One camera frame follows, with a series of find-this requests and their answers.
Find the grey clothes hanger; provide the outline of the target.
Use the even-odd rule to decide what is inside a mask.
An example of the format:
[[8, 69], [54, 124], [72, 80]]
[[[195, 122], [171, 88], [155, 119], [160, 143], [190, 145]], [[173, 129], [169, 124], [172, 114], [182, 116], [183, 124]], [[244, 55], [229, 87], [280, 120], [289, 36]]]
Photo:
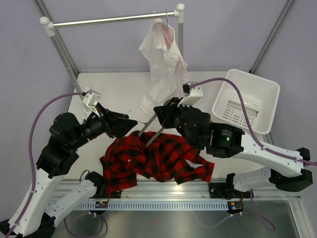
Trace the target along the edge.
[[153, 114], [147, 121], [137, 120], [137, 125], [133, 127], [131, 131], [135, 130], [138, 131], [138, 137], [142, 136], [145, 132], [152, 131], [154, 133], [153, 136], [147, 140], [146, 147], [149, 147], [165, 129], [159, 123], [158, 116]]

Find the white shirt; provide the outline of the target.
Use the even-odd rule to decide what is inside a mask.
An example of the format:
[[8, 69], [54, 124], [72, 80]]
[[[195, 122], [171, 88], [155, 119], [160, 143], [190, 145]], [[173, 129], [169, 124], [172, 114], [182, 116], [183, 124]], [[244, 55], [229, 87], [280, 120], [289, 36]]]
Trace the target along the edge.
[[149, 116], [154, 114], [154, 107], [163, 105], [172, 97], [182, 97], [183, 84], [189, 81], [187, 64], [181, 55], [175, 40], [175, 31], [171, 26], [169, 30], [174, 42], [169, 52], [159, 47], [161, 22], [161, 19], [151, 21], [148, 33], [139, 47], [150, 66], [151, 85], [140, 102], [141, 110]]

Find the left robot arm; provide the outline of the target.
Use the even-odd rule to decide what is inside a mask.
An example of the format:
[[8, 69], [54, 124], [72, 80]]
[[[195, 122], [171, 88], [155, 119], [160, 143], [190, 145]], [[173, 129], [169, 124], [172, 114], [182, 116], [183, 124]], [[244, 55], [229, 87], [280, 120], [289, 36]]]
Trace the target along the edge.
[[9, 237], [50, 238], [59, 223], [83, 201], [106, 193], [107, 182], [97, 172], [86, 178], [59, 201], [49, 204], [56, 188], [78, 159], [77, 150], [101, 134], [122, 138], [137, 121], [97, 104], [79, 123], [72, 113], [58, 115], [50, 127], [51, 137], [36, 162], [36, 180], [10, 219], [1, 221], [0, 231]]

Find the red clothes hanger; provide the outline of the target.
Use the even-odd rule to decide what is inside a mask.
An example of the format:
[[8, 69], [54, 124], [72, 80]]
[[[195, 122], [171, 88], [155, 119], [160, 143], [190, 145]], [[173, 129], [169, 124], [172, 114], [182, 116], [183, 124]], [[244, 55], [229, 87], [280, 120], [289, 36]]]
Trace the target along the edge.
[[165, 21], [166, 23], [160, 23], [160, 36], [158, 44], [161, 49], [169, 52], [171, 45], [174, 42], [174, 37], [169, 30], [167, 10], [165, 11]]

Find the white plastic basket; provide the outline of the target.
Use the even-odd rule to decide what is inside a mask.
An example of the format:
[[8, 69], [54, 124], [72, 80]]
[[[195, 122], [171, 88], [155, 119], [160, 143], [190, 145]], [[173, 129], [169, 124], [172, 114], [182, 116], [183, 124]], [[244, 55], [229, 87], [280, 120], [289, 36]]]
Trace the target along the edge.
[[[279, 84], [238, 69], [229, 70], [225, 78], [239, 89], [253, 132], [268, 134], [279, 98]], [[212, 106], [212, 113], [227, 123], [248, 129], [238, 93], [227, 82], [221, 85]]]

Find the white metal clothes rack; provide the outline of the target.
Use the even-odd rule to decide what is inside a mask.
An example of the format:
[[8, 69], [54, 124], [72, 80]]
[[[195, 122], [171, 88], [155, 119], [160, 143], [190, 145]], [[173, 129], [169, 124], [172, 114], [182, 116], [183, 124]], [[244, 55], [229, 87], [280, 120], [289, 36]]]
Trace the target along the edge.
[[[185, 5], [182, 3], [179, 3], [176, 6], [176, 9], [174, 11], [167, 12], [168, 25], [171, 26], [175, 31], [175, 40], [180, 49], [182, 56], [183, 56], [183, 35], [184, 35], [183, 33], [184, 10], [185, 10]], [[126, 21], [137, 21], [137, 20], [148, 20], [148, 19], [150, 21], [152, 21], [153, 19], [161, 19], [163, 23], [166, 23], [165, 12], [153, 12], [153, 13], [142, 14], [142, 15], [121, 16], [121, 17], [113, 17], [113, 18], [81, 20], [81, 21], [62, 22], [62, 23], [55, 23], [51, 21], [48, 17], [42, 16], [40, 18], [40, 24], [43, 26], [43, 28], [45, 29], [49, 37], [54, 37], [57, 33], [58, 28], [106, 24], [106, 23], [115, 23], [115, 22], [126, 22]]]

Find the aluminium rail frame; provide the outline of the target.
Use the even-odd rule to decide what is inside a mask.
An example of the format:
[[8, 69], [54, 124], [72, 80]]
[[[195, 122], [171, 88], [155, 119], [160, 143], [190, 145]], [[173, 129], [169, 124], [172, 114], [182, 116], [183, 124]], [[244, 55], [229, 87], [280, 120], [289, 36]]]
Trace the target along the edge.
[[[275, 187], [264, 187], [253, 190], [255, 200], [300, 200], [299, 193], [277, 190]], [[136, 187], [128, 188], [120, 193], [120, 200], [131, 201], [201, 201], [223, 197], [209, 191], [207, 182], [195, 180], [178, 185], [175, 181], [158, 182], [139, 179]]]

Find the red black plaid shirt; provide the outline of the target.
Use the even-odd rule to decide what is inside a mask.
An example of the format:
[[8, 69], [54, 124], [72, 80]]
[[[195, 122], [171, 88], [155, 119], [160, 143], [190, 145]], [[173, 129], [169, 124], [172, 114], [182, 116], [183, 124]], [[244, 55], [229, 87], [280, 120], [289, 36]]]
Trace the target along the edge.
[[100, 158], [107, 194], [135, 187], [137, 175], [159, 182], [174, 179], [177, 184], [196, 179], [210, 182], [214, 163], [183, 137], [162, 133], [147, 146], [154, 132], [138, 133], [114, 140]]

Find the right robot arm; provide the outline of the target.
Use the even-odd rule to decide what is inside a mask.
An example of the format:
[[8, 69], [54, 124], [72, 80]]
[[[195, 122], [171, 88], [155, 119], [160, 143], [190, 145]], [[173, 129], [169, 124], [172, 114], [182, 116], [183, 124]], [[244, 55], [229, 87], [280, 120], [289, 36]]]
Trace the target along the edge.
[[295, 151], [257, 143], [242, 129], [225, 123], [212, 122], [211, 116], [192, 106], [180, 106], [179, 98], [172, 98], [154, 107], [164, 129], [175, 128], [188, 144], [217, 158], [238, 158], [262, 165], [261, 169], [226, 176], [220, 189], [226, 197], [255, 188], [274, 186], [286, 192], [300, 192], [313, 184], [312, 172], [304, 165], [310, 159], [309, 150]]

